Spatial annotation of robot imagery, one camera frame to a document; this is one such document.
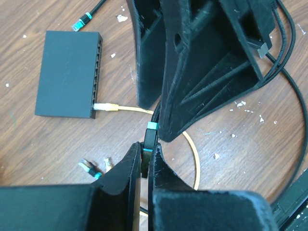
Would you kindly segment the black network switch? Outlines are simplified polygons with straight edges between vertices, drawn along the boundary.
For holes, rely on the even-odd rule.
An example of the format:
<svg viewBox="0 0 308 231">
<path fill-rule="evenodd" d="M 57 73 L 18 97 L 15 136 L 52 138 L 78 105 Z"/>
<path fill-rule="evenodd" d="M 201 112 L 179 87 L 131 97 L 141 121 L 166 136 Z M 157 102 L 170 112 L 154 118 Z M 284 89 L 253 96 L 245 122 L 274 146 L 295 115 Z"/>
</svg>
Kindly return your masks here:
<svg viewBox="0 0 308 231">
<path fill-rule="evenodd" d="M 47 31 L 35 115 L 94 119 L 102 50 L 98 32 Z"/>
</svg>

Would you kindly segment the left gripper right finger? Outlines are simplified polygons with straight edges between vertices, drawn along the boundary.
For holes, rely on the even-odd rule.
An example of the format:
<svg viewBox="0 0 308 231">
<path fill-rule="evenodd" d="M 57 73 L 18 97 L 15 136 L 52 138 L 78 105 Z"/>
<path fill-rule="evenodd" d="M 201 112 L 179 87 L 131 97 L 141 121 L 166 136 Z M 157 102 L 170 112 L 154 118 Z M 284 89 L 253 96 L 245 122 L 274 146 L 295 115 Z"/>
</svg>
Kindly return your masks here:
<svg viewBox="0 0 308 231">
<path fill-rule="evenodd" d="M 165 162 L 161 144 L 155 145 L 149 166 L 149 230 L 151 231 L 263 231 L 254 199 L 243 191 L 196 191 Z"/>
</svg>

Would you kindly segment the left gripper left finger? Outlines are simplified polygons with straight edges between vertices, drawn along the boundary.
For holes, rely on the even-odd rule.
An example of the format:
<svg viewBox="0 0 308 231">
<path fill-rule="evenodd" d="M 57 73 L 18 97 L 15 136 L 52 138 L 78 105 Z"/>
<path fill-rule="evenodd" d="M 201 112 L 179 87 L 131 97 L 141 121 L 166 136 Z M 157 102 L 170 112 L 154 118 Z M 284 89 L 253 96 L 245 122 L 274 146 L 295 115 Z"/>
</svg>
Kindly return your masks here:
<svg viewBox="0 0 308 231">
<path fill-rule="evenodd" d="M 138 231 L 140 225 L 141 144 L 133 143 L 123 159 L 91 184 L 92 231 Z"/>
</svg>

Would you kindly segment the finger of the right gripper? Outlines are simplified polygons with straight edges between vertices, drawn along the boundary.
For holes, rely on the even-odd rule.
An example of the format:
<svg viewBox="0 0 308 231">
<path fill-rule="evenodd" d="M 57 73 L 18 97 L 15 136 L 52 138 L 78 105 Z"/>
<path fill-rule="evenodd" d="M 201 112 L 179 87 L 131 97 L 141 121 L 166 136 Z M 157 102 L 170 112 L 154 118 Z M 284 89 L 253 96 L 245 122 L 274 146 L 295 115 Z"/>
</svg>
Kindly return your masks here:
<svg viewBox="0 0 308 231">
<path fill-rule="evenodd" d="M 149 109 L 162 92 L 166 29 L 158 0 L 127 1 L 134 31 L 137 104 Z"/>
<path fill-rule="evenodd" d="M 265 78 L 249 45 L 271 47 L 270 0 L 163 0 L 166 57 L 159 137 L 170 142 L 193 123 L 260 88 Z"/>
</svg>

